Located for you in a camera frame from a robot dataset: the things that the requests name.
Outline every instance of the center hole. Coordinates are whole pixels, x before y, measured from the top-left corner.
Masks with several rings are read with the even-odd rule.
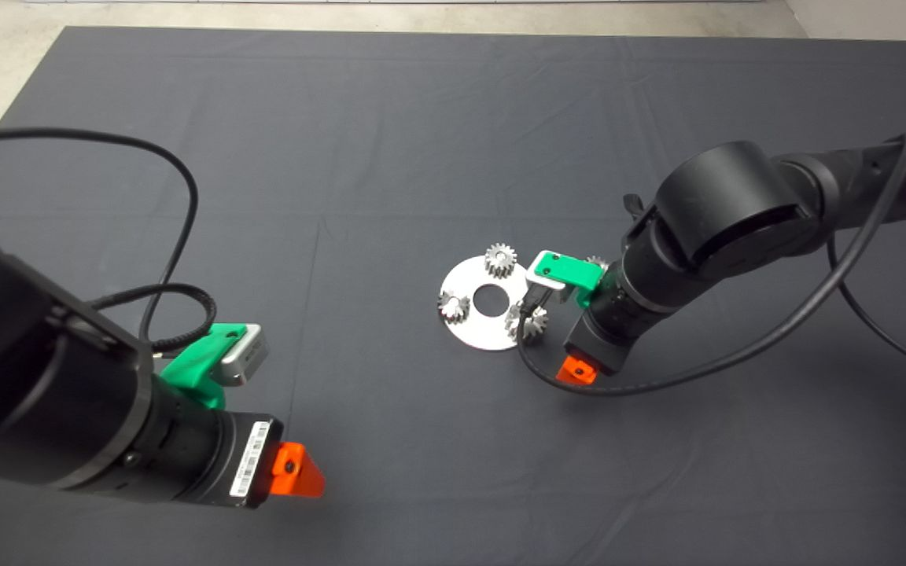
[[[485,316],[500,316],[510,309],[510,297],[498,285],[485,285],[474,293],[474,308]]]

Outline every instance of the gear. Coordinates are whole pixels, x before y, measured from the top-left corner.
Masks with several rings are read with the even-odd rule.
[[[610,267],[610,264],[606,260],[604,260],[604,258],[601,258],[600,255],[590,255],[590,257],[586,258],[586,261],[589,263],[595,263],[604,270]]]
[[[467,318],[470,312],[470,300],[468,297],[456,297],[443,291],[439,295],[439,316],[442,316],[446,322],[462,322]]]
[[[510,338],[513,338],[513,340],[517,339],[519,307],[521,307],[521,303],[514,304],[506,312],[506,330],[510,331]],[[544,330],[547,330],[547,311],[539,306],[533,309],[532,315],[526,319],[524,330],[522,330],[522,339],[525,341],[534,340],[542,336]]]
[[[484,267],[493,277],[507,277],[515,267],[515,250],[507,244],[492,244],[484,254]]]

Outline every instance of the barcode label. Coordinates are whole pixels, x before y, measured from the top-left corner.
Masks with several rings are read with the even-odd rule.
[[[247,492],[251,490],[254,472],[256,467],[258,467],[258,460],[261,459],[263,441],[267,439],[267,431],[269,430],[271,430],[270,422],[254,423],[251,435],[247,438],[247,448],[244,450],[244,456],[240,458],[237,476],[233,478],[233,486],[230,487],[231,498],[245,498],[247,497]]]

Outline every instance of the circular metal plate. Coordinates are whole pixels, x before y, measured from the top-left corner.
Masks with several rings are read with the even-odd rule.
[[[515,266],[513,273],[501,279],[488,273],[484,265],[484,255],[460,262],[454,267],[439,293],[446,291],[457,297],[470,297],[470,311],[467,318],[460,322],[443,322],[453,336],[460,338],[464,344],[486,351],[503,351],[515,347],[515,340],[508,336],[506,330],[506,312],[497,316],[488,316],[474,306],[474,293],[486,285],[494,285],[506,291],[508,305],[514,305],[526,294],[525,269]]]

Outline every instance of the dark gray mat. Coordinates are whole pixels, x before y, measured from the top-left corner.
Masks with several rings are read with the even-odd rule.
[[[176,279],[267,327],[230,407],[287,417],[328,491],[248,513],[0,483],[0,564],[906,563],[906,359],[837,298],[747,365],[621,401],[551,390],[434,312],[490,241],[617,255],[622,194],[712,144],[906,130],[906,43],[75,28],[2,125],[133,134],[194,169]],[[185,203],[151,156],[0,144],[0,243],[80,296],[152,282]],[[630,375],[739,347],[824,271],[719,286]],[[906,339],[906,225],[853,285]],[[164,304],[157,334],[194,322]]]

